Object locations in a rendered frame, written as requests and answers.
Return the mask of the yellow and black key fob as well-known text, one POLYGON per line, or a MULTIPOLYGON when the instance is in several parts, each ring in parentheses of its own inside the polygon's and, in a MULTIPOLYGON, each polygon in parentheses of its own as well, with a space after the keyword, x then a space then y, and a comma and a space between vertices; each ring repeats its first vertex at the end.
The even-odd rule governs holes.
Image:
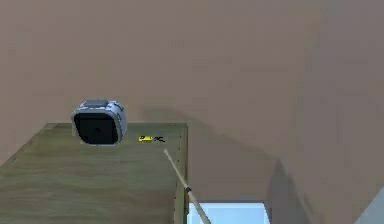
POLYGON ((149 136, 149 135, 141 135, 138 137, 138 142, 165 142, 163 136, 149 136))

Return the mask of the grey alarm clock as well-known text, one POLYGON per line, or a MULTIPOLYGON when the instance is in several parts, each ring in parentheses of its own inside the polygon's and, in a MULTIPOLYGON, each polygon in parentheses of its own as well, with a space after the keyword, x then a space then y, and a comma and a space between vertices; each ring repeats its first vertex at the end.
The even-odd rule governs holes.
POLYGON ((92 146, 119 144, 127 132, 125 109, 114 100, 86 100, 73 111, 71 120, 79 139, 92 146))

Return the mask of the olive wooden cupboard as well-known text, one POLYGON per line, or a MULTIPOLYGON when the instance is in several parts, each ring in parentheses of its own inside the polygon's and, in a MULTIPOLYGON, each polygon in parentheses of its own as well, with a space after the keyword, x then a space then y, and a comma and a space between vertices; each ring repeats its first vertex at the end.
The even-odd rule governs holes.
POLYGON ((186 224, 165 149, 185 172, 186 125, 132 123, 119 144, 90 146, 70 124, 48 124, 0 166, 0 224, 186 224))

